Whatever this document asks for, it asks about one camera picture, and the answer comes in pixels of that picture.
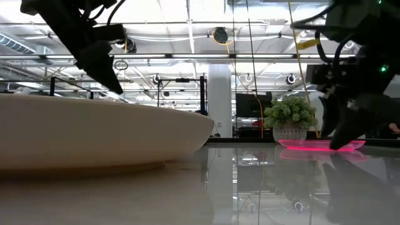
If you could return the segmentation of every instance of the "yellow tag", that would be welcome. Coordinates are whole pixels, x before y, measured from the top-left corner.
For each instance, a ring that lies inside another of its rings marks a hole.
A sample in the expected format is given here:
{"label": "yellow tag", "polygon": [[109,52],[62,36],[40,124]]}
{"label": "yellow tag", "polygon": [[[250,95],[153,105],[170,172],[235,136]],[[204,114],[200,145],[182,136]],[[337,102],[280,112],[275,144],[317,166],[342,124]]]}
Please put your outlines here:
{"label": "yellow tag", "polygon": [[313,39],[313,40],[309,40],[309,41],[297,44],[297,48],[299,50],[304,50],[304,49],[316,46],[317,44],[320,44],[320,43],[321,43],[320,40]]}

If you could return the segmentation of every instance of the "pillar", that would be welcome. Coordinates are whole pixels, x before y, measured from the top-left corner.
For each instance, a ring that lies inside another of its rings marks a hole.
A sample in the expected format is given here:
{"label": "pillar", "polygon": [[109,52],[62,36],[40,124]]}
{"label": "pillar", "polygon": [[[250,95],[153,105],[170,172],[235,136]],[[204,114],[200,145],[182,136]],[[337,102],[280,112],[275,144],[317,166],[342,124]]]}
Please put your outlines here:
{"label": "pillar", "polygon": [[214,120],[212,134],[232,137],[232,93],[229,64],[210,64],[207,81],[208,113]]}

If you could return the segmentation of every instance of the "cable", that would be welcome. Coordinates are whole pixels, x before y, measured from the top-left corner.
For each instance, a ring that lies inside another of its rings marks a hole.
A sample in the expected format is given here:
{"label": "cable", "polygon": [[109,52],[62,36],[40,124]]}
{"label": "cable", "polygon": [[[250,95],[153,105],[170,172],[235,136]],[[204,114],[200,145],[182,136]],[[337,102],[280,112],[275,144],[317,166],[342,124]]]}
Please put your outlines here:
{"label": "cable", "polygon": [[[249,1],[246,0],[246,8],[247,8],[247,14],[249,14]],[[251,45],[251,59],[252,59],[252,70],[253,70],[253,75],[254,75],[254,87],[256,88],[256,99],[258,101],[258,104],[260,105],[260,114],[261,114],[261,119],[263,119],[263,106],[261,105],[260,100],[258,99],[258,89],[257,89],[257,77],[256,77],[256,63],[254,62],[254,49],[253,49],[253,38],[251,34],[251,23],[250,23],[250,17],[247,18],[249,21],[249,34],[250,34],[250,45]],[[261,138],[264,138],[264,121],[261,121]]]}
{"label": "cable", "polygon": [[348,35],[345,39],[343,39],[343,41],[341,41],[339,43],[339,45],[336,48],[336,52],[335,52],[335,57],[333,58],[333,63],[332,63],[332,67],[333,68],[337,68],[339,66],[339,62],[340,62],[340,53],[342,52],[343,47],[351,40],[351,38],[353,37],[353,34]]}
{"label": "cable", "polygon": [[[236,54],[235,7],[234,7],[234,5],[235,5],[235,2],[232,1],[233,54]],[[242,83],[242,82],[241,82],[241,80],[240,80],[240,76],[238,77],[238,72],[236,71],[236,57],[234,58],[234,63],[235,63],[235,65],[233,66],[233,64],[232,64],[232,62],[231,62],[232,67],[233,67],[233,69],[234,69],[234,71],[235,71],[235,98],[236,98],[236,93],[238,92],[238,78],[239,78],[239,82],[240,82],[240,83]],[[238,128],[238,111],[237,111],[237,110],[236,110],[235,121],[236,121],[236,132],[235,132],[235,135],[236,135],[236,137],[238,138],[238,137],[239,137],[239,136],[238,136],[239,128]],[[237,218],[236,218],[236,220],[239,220],[238,217],[239,217],[239,211],[237,212]]]}
{"label": "cable", "polygon": [[118,9],[122,6],[122,4],[125,3],[125,0],[120,0],[120,2],[115,6],[115,8],[112,10],[110,16],[108,17],[107,20],[107,26],[110,26],[111,20],[113,19],[115,13],[118,11]]}
{"label": "cable", "polygon": [[325,8],[324,10],[322,10],[320,13],[318,13],[315,16],[312,16],[312,17],[307,18],[307,19],[302,19],[302,20],[299,20],[299,21],[296,21],[296,22],[292,22],[291,28],[295,28],[294,26],[296,26],[298,24],[306,24],[306,23],[312,22],[312,21],[314,21],[314,20],[316,20],[318,18],[321,18],[323,15],[331,12],[338,5],[339,5],[338,2],[334,2],[330,6],[328,6],[327,8]]}
{"label": "cable", "polygon": [[84,21],[89,19],[90,12],[91,12],[90,2],[89,2],[89,0],[85,0],[85,11],[83,12],[83,15],[82,15],[82,19]]}
{"label": "cable", "polygon": [[318,51],[319,57],[325,63],[331,64],[333,62],[333,60],[326,57],[324,48],[321,44],[321,32],[319,32],[319,31],[315,32],[315,39],[319,41],[319,44],[317,44],[317,51]]}
{"label": "cable", "polygon": [[292,29],[304,29],[304,30],[313,30],[313,31],[340,31],[351,33],[354,31],[354,28],[341,27],[341,26],[324,26],[324,25],[308,25],[308,24],[299,24],[293,26]]}
{"label": "cable", "polygon": [[[289,6],[290,20],[291,20],[291,23],[293,23],[292,6],[291,6],[291,3],[290,3],[290,0],[287,0],[287,5]],[[309,97],[309,92],[308,92],[307,86],[306,86],[306,80],[305,80],[305,78],[304,78],[303,69],[301,68],[300,54],[299,54],[299,48],[298,48],[298,41],[297,41],[297,39],[296,39],[296,33],[294,32],[294,28],[292,28],[292,32],[293,32],[294,46],[296,47],[296,55],[297,55],[297,61],[298,61],[298,63],[299,63],[299,69],[300,69],[300,76],[301,76],[302,85],[304,86],[304,91],[306,92],[307,103],[309,104],[309,106],[311,106],[310,97]],[[317,127],[317,125],[315,125],[314,128],[315,128],[316,136],[317,136],[317,138],[319,139],[319,133],[318,133],[318,127]]]}
{"label": "cable", "polygon": [[305,29],[305,30],[315,30],[315,31],[341,31],[341,32],[349,32],[349,31],[353,31],[353,28],[348,28],[348,27],[341,27],[341,26],[323,26],[323,25],[309,25],[306,23],[312,22],[318,18],[321,18],[323,15],[331,12],[334,8],[336,8],[336,6],[338,6],[339,3],[338,2],[334,2],[332,3],[330,6],[328,6],[326,9],[322,10],[320,13],[318,13],[315,16],[312,16],[310,18],[307,19],[303,19],[300,21],[293,21],[293,17],[291,16],[291,25],[290,27],[292,29]]}
{"label": "cable", "polygon": [[100,9],[100,11],[99,11],[93,18],[90,18],[90,20],[95,20],[95,19],[97,19],[97,18],[104,12],[105,9],[106,9],[106,7],[103,6],[103,7]]}

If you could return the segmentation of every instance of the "computer screen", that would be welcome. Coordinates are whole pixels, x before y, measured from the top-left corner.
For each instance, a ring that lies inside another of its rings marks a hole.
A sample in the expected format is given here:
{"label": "computer screen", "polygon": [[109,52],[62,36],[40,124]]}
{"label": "computer screen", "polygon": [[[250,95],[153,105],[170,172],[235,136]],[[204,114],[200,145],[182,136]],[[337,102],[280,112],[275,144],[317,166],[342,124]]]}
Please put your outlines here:
{"label": "computer screen", "polygon": [[258,95],[262,106],[260,105],[253,94],[236,94],[236,116],[240,118],[260,118],[261,113],[264,113],[266,108],[272,107],[272,94]]}

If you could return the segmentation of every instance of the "beige bowl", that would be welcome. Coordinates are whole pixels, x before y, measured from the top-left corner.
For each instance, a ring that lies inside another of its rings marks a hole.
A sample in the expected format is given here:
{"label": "beige bowl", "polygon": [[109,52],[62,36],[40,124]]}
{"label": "beige bowl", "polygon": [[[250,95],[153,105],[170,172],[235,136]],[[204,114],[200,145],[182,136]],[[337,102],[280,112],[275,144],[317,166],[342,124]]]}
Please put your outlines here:
{"label": "beige bowl", "polygon": [[0,171],[151,164],[198,150],[213,121],[136,104],[0,94]]}

